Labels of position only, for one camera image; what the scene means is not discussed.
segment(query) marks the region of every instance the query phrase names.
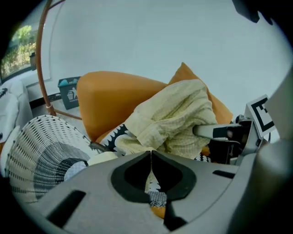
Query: orange pillow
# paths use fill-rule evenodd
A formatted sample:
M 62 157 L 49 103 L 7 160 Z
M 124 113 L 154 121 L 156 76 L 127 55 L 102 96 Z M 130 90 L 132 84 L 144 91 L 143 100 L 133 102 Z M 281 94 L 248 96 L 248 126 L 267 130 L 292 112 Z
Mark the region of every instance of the orange pillow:
M 176 71 L 175 75 L 172 77 L 168 85 L 174 84 L 176 82 L 182 80 L 193 80 L 197 79 L 202 82 L 200 78 L 198 78 L 192 70 L 185 64 L 182 63 L 179 69 Z M 211 94 L 206 87 L 206 93 L 208 99 L 212 102 L 212 110 L 216 115 L 216 120 L 218 124 L 228 124 L 231 122 L 233 118 L 233 114 L 228 110 L 228 108 L 218 100 L 213 94 Z

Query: orange cushion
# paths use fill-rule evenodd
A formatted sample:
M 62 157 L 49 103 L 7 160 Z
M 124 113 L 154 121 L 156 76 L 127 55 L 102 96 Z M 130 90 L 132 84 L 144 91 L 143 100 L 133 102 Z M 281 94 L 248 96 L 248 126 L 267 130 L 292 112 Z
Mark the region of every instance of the orange cushion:
M 202 82 L 200 78 L 198 78 L 192 70 L 185 64 L 182 63 L 179 69 L 176 71 L 175 75 L 172 77 L 168 85 L 174 84 L 176 82 L 182 80 L 193 80 L 198 79 Z M 228 108 L 218 100 L 213 94 L 210 93 L 208 88 L 206 88 L 207 97 L 212 102 L 212 110 L 216 115 L 216 120 L 218 124 L 228 124 L 231 122 L 233 118 L 233 114 L 228 110 Z
M 104 139 L 104 138 L 105 138 L 110 132 L 112 132 L 113 130 L 114 130 L 114 129 L 111 129 L 111 130 L 109 130 L 109 131 L 103 133 L 101 136 L 99 136 L 99 137 L 97 138 L 96 142 L 100 143 L 101 140 L 103 140 L 103 139 Z
M 77 83 L 77 96 L 91 141 L 123 123 L 137 105 L 165 87 L 165 83 L 120 72 L 99 71 L 82 76 Z

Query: woven basket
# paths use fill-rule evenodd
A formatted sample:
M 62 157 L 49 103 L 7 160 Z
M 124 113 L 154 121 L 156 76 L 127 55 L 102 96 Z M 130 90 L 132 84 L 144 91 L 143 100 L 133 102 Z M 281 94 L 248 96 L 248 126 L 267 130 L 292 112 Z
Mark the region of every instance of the woven basket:
M 25 202 L 37 202 L 64 181 L 74 163 L 83 161 L 87 165 L 100 153 L 89 144 L 76 127 L 58 117 L 43 115 L 29 121 L 7 156 L 5 174 L 12 192 Z

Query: black slot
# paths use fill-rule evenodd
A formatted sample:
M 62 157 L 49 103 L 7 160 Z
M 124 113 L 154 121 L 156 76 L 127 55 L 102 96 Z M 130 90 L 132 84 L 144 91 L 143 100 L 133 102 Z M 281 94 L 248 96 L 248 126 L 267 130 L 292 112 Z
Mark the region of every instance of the black slot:
M 196 183 L 196 176 L 190 168 L 156 151 L 152 152 L 152 171 L 170 201 L 185 198 Z
M 147 151 L 117 167 L 111 175 L 112 186 L 129 202 L 149 203 L 145 185 L 150 172 L 151 153 Z
M 235 176 L 234 173 L 226 172 L 226 171 L 223 171 L 223 170 L 216 170 L 216 171 L 213 172 L 213 174 L 218 175 L 218 176 L 222 176 L 222 177 L 226 177 L 226 178 L 229 178 L 229 179 L 233 179 L 234 176 Z
M 174 231 L 185 224 L 187 224 L 187 222 L 181 217 L 177 217 L 175 215 L 171 202 L 167 201 L 164 217 L 164 225 L 166 228 L 168 228 L 170 231 Z
M 73 191 L 58 205 L 58 207 L 47 217 L 47 219 L 56 226 L 62 228 L 67 223 L 85 195 L 85 192 L 77 190 Z
M 227 137 L 227 130 L 228 130 L 228 127 L 214 128 L 212 132 L 212 137 L 213 138 Z

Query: laundry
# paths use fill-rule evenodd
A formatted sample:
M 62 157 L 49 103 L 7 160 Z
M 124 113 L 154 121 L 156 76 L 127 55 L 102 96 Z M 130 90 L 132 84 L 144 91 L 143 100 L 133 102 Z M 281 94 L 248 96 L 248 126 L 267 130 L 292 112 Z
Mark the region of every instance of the laundry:
M 195 125 L 217 124 L 200 80 L 169 85 L 139 104 L 125 121 L 127 134 L 117 137 L 115 146 L 125 155 L 147 150 L 194 159 L 209 143 L 195 136 Z

